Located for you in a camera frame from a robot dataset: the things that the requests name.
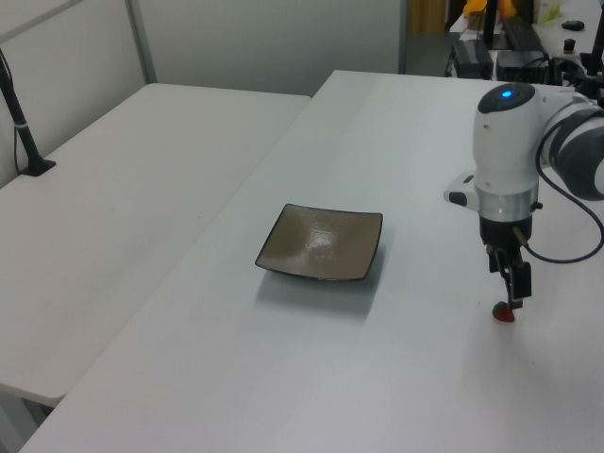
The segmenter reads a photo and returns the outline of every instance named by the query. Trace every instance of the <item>white desk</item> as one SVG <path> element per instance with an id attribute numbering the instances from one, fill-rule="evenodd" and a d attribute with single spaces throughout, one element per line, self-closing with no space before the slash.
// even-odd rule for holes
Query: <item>white desk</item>
<path id="1" fill-rule="evenodd" d="M 493 86 L 335 73 L 24 453 L 599 451 L 604 254 L 533 262 L 499 324 L 478 217 L 443 200 Z M 535 248 L 593 244 L 542 199 Z M 368 280 L 255 267 L 288 202 L 383 212 Z"/>
<path id="2" fill-rule="evenodd" d="M 149 85 L 0 191 L 0 390 L 55 405 L 309 98 Z"/>

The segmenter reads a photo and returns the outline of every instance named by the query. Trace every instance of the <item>black cable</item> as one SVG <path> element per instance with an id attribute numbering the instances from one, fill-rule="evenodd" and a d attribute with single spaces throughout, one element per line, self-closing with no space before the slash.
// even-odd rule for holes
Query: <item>black cable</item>
<path id="1" fill-rule="evenodd" d="M 543 64 L 546 61 L 549 61 L 549 58 L 547 56 L 543 56 L 543 57 L 539 57 L 537 59 L 532 59 L 531 61 L 529 61 L 527 64 L 525 64 L 518 70 L 518 74 L 516 75 L 516 79 L 514 80 L 514 82 L 518 82 L 520 80 L 520 76 L 522 75 L 523 70 L 527 69 L 531 64 L 535 64 L 539 61 L 541 61 L 541 64 Z"/>
<path id="2" fill-rule="evenodd" d="M 19 164 L 17 163 L 17 126 L 14 126 L 13 129 L 14 129 L 13 156 L 15 158 L 15 170 L 17 171 L 17 175 L 20 175 L 21 170 L 19 170 Z"/>
<path id="3" fill-rule="evenodd" d="M 8 66 L 8 61 L 4 56 L 2 49 L 0 49 L 0 60 L 2 60 L 2 65 L 7 68 L 8 78 L 10 79 L 10 85 L 12 86 L 12 72 L 10 71 L 10 66 Z"/>
<path id="4" fill-rule="evenodd" d="M 585 122 L 591 120 L 592 118 L 596 117 L 596 116 L 602 116 L 602 112 L 600 110 L 595 111 L 594 113 L 592 113 L 591 115 L 588 115 L 582 122 L 581 124 L 584 124 Z M 549 137 L 554 133 L 554 131 L 556 131 L 561 124 L 564 122 L 564 120 L 560 120 L 558 123 L 556 123 L 553 127 L 551 127 L 547 133 L 544 135 L 544 137 L 541 139 L 541 142 L 539 143 L 539 147 L 537 148 L 537 154 L 535 156 L 535 166 L 537 167 L 537 172 L 539 173 L 539 176 L 549 185 L 551 186 L 557 193 L 561 194 L 562 196 L 564 196 L 566 199 L 572 201 L 573 203 L 575 203 L 577 206 L 579 206 L 582 210 L 584 210 L 585 212 L 587 212 L 587 214 L 594 220 L 594 222 L 596 222 L 597 227 L 600 230 L 600 242 L 597 245 L 597 247 L 592 250 L 590 253 L 588 253 L 587 255 L 583 255 L 582 257 L 578 257 L 578 258 L 574 258 L 571 260 L 554 260 L 552 258 L 547 258 L 544 257 L 540 254 L 538 254 L 537 252 L 535 252 L 532 248 L 530 248 L 529 243 L 527 242 L 527 240 L 524 237 L 519 237 L 518 239 L 520 240 L 521 244 L 527 249 L 527 251 L 536 259 L 541 260 L 541 261 L 545 261 L 545 262 L 551 262 L 553 264 L 572 264 L 575 262 L 580 262 L 580 261 L 585 261 L 588 260 L 589 258 L 591 258 L 593 255 L 595 255 L 597 252 L 599 252 L 601 250 L 601 248 L 604 246 L 604 225 L 602 225 L 602 222 L 600 221 L 600 219 L 597 217 L 597 215 L 590 210 L 587 206 L 585 206 L 583 203 L 581 203 L 579 200 L 577 200 L 577 198 L 575 198 L 573 195 L 571 195 L 570 193 L 566 192 L 564 189 L 560 188 L 559 186 L 557 186 L 551 179 L 549 179 L 549 177 L 547 177 L 543 171 L 543 169 L 541 168 L 541 155 L 543 154 L 543 150 L 544 150 L 544 146 L 545 146 L 545 142 L 547 141 L 547 139 L 549 139 Z M 515 230 L 514 231 L 516 233 L 516 236 L 518 236 L 520 234 L 520 236 L 522 236 L 522 233 L 520 233 L 520 230 Z"/>
<path id="5" fill-rule="evenodd" d="M 7 69 L 8 79 L 10 80 L 10 85 L 12 87 L 12 72 L 10 71 L 10 66 L 8 66 L 7 58 L 4 56 L 4 52 L 2 52 L 2 49 L 0 49 L 0 61 L 2 61 L 2 65 Z M 13 157 L 15 160 L 15 170 L 17 171 L 17 175 L 20 175 L 21 171 L 19 170 L 19 164 L 17 163 L 17 126 L 13 126 L 13 136 Z"/>

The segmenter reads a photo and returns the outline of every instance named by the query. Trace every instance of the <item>white wall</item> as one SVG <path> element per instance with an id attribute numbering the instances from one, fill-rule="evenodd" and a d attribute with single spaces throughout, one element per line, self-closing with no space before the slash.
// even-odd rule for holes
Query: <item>white wall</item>
<path id="1" fill-rule="evenodd" d="M 43 156 L 143 86 L 125 0 L 84 0 L 1 47 Z M 12 120 L 0 99 L 0 187 L 14 177 Z"/>
<path id="2" fill-rule="evenodd" d="M 401 0 L 134 0 L 134 7 L 162 83 L 314 95 L 335 69 L 398 71 Z"/>

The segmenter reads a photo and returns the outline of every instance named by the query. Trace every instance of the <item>brown ceramic plate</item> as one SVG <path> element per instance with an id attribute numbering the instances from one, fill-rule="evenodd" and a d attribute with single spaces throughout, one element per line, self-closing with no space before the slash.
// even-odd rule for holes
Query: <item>brown ceramic plate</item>
<path id="1" fill-rule="evenodd" d="M 361 280 L 378 251 L 380 213 L 285 205 L 256 265 L 289 276 Z"/>

